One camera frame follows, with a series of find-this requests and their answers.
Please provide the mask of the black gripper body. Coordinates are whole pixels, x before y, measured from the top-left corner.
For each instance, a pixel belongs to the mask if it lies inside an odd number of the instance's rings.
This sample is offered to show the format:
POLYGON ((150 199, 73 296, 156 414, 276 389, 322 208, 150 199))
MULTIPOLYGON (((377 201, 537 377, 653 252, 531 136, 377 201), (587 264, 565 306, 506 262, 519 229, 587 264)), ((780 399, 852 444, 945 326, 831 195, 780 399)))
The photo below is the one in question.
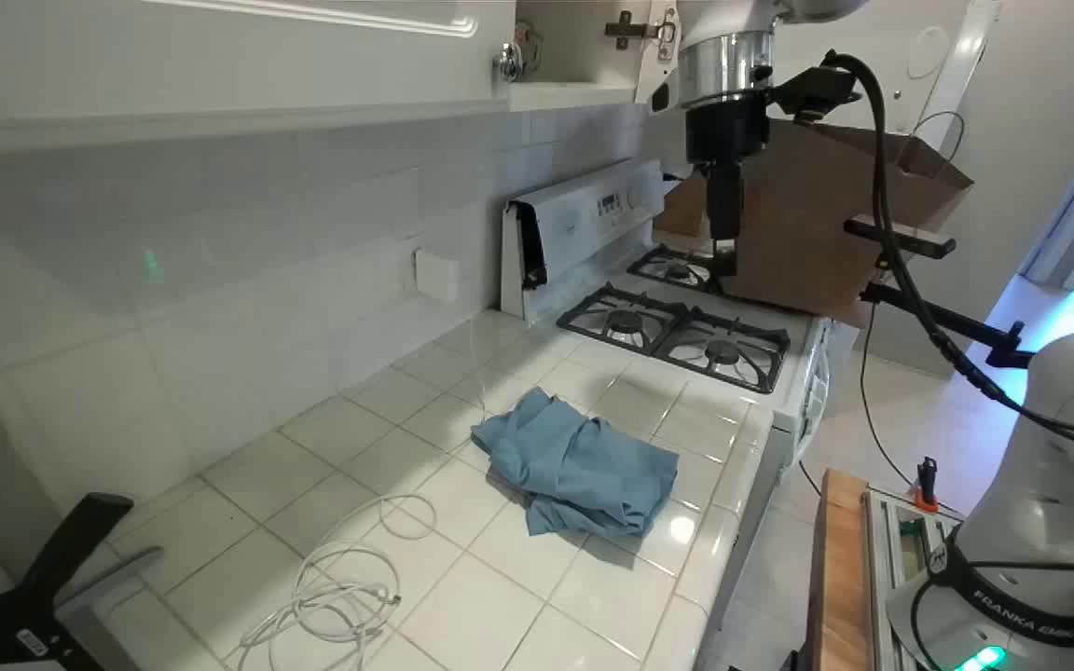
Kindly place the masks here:
POLYGON ((704 218, 711 239, 730 245, 743 229, 743 162, 767 143, 767 101, 715 101, 685 111, 685 162, 704 174, 704 218))

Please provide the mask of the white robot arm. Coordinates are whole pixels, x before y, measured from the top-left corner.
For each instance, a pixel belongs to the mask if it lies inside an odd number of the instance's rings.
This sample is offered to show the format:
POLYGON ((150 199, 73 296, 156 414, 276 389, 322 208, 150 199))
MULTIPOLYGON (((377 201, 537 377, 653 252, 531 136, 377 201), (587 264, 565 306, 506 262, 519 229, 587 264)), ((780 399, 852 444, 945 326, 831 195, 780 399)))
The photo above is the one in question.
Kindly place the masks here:
MULTIPOLYGON (((685 162, 704 180, 711 262, 738 269, 743 162, 776 108, 820 118, 886 96, 842 47, 789 81, 782 21, 837 21, 866 0, 670 0, 669 101, 685 111, 685 162)), ((1016 431, 984 500, 928 566, 889 598, 889 630, 922 671, 1074 671, 1074 337, 1027 357, 1016 431)))

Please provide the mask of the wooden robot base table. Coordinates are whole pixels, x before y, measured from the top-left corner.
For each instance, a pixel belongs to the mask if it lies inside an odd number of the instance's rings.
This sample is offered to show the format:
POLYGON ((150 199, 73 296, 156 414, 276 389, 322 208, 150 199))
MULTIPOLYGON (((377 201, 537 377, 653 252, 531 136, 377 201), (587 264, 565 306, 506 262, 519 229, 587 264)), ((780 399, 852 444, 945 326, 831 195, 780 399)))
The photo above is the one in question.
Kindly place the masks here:
POLYGON ((823 472, 808 583, 808 671, 874 671, 874 564, 866 482, 823 472))

